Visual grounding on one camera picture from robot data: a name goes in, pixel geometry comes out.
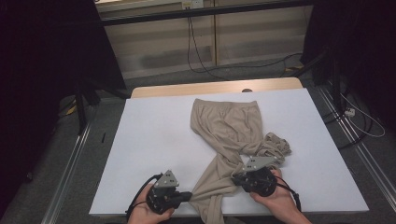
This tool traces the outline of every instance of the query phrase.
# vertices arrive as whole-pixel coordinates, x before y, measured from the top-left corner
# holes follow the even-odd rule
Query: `crumpled fabric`
[[[224,224],[221,200],[223,194],[233,193],[238,188],[231,176],[242,172],[244,163],[240,154],[275,156],[281,163],[291,153],[285,139],[274,133],[263,136],[262,116],[256,101],[233,103],[196,99],[191,111],[191,128],[217,151],[190,199],[206,224]]]

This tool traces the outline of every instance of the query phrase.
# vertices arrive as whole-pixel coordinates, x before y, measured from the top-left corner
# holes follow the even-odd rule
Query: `human hand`
[[[275,176],[282,177],[282,174],[278,170],[272,170],[271,172]],[[278,179],[277,183],[286,186],[285,182],[281,179]],[[275,192],[268,197],[262,197],[258,193],[250,192],[250,197],[253,198],[256,203],[261,203],[266,206],[277,219],[287,224],[311,223],[297,209],[294,200],[291,198],[290,192],[286,189],[276,187]]]
[[[174,208],[170,208],[166,210],[162,215],[158,215],[149,209],[149,206],[146,203],[142,203],[146,201],[146,197],[149,193],[152,184],[148,184],[139,194],[136,199],[137,206],[132,211],[131,216],[129,217],[128,224],[157,224],[161,221],[165,221],[169,219],[172,214],[175,212]]]

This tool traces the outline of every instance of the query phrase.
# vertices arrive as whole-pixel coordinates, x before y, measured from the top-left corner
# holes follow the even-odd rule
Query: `white surface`
[[[300,194],[303,211],[368,210],[309,93],[301,89],[127,100],[91,215],[124,215],[143,183],[168,169],[180,183],[178,190],[192,190],[216,154],[190,128],[196,98],[258,102],[263,133],[276,133],[290,143],[292,153],[280,168]],[[225,216],[269,215],[241,189],[224,197],[222,211]],[[174,216],[197,213],[183,203]]]

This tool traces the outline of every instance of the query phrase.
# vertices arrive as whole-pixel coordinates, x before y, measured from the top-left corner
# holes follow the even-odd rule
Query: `gray floor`
[[[297,65],[298,57],[287,60],[286,66]],[[259,65],[263,62],[244,63],[243,65]],[[214,70],[211,73],[215,76],[225,77],[230,80],[254,79],[280,77],[283,74],[283,63],[278,63],[268,67],[256,68],[226,68]],[[159,77],[136,78],[127,80],[128,92],[139,86],[166,85],[178,83],[196,83],[207,81],[222,81],[221,78],[212,77],[208,74],[197,74],[191,71],[178,72],[174,74],[161,75]],[[311,76],[304,75],[301,79],[303,85],[308,88],[318,112],[326,115],[331,110],[325,104],[320,95],[319,87],[314,87]],[[98,182],[106,165],[106,158],[111,149],[112,141],[118,128],[120,116],[124,107],[122,100],[113,98],[111,95],[100,92],[102,103],[96,107],[91,132],[88,135],[85,147],[81,151],[78,166],[74,172],[74,177],[70,183],[70,188],[63,200],[59,216],[56,223],[124,223],[123,217],[110,219],[100,219],[88,215],[91,203],[96,192]],[[364,108],[361,100],[358,99],[361,107]],[[362,125],[361,120],[356,117],[356,122]],[[335,144],[342,146],[348,143],[346,135],[338,122],[327,125]],[[62,173],[72,150],[77,141],[78,117],[72,114],[61,118],[57,123],[46,152],[35,168],[34,180],[31,183],[23,184],[3,216],[0,224],[5,223],[41,223],[48,209],[52,195],[60,181]],[[373,133],[380,133],[374,126]],[[366,137],[362,143],[367,146],[370,153],[379,163],[384,173],[391,183],[396,183],[396,134],[387,130],[384,137]],[[315,223],[396,223],[396,213],[389,205],[380,187],[375,183],[369,170],[359,156],[356,147],[348,147],[340,150],[346,161],[346,165],[351,170],[353,177],[367,202],[370,212],[360,214],[307,214]],[[240,217],[246,223],[278,223],[272,217]],[[201,223],[199,218],[173,218],[170,223]]]

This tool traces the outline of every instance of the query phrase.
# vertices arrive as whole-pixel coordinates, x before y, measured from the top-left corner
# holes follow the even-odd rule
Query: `beige pants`
[[[192,190],[190,204],[207,224],[224,223],[221,199],[233,193],[232,174],[242,171],[239,154],[277,156],[290,153],[289,144],[273,133],[263,137],[262,116],[257,102],[208,102],[196,99],[191,111],[191,128],[218,153]]]

